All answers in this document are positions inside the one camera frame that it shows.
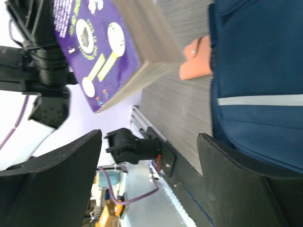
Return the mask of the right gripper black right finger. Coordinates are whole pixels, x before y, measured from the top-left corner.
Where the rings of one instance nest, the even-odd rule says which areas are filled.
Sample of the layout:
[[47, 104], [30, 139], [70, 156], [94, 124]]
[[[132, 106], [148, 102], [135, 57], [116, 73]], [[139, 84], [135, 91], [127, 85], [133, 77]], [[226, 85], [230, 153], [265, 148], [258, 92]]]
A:
[[302, 226], [301, 173], [251, 158], [205, 133], [196, 145], [215, 226]]

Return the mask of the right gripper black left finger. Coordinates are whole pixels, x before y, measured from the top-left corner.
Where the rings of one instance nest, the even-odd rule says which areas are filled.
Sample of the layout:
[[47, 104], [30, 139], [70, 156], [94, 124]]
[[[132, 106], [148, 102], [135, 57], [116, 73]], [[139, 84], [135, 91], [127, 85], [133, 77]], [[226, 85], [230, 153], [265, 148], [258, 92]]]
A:
[[0, 173], [3, 227], [80, 227], [102, 146], [101, 130]]

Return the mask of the blue student backpack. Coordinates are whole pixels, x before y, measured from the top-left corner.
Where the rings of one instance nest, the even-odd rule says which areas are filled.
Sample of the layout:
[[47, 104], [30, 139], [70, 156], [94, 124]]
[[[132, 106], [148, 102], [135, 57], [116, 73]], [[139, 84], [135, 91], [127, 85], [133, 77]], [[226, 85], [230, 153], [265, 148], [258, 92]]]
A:
[[303, 3], [215, 0], [208, 7], [213, 137], [303, 171]]

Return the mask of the purple paperback book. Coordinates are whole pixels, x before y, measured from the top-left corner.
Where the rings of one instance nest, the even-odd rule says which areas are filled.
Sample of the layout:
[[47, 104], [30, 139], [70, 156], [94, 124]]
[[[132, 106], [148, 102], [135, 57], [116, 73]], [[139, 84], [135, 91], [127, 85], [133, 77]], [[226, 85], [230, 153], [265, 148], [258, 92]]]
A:
[[55, 0], [54, 32], [94, 113], [184, 61], [153, 0]]

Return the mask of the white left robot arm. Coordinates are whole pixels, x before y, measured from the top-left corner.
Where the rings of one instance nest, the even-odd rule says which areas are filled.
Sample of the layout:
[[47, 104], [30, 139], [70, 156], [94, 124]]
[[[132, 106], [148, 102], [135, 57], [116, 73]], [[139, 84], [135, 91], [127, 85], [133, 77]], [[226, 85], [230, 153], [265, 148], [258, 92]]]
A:
[[0, 168], [23, 163], [58, 129], [69, 115], [68, 85], [76, 79], [56, 40], [53, 2], [7, 0], [5, 6], [24, 41], [16, 48], [0, 48], [0, 88], [35, 95], [32, 111], [22, 122], [22, 106], [16, 123], [0, 145]]

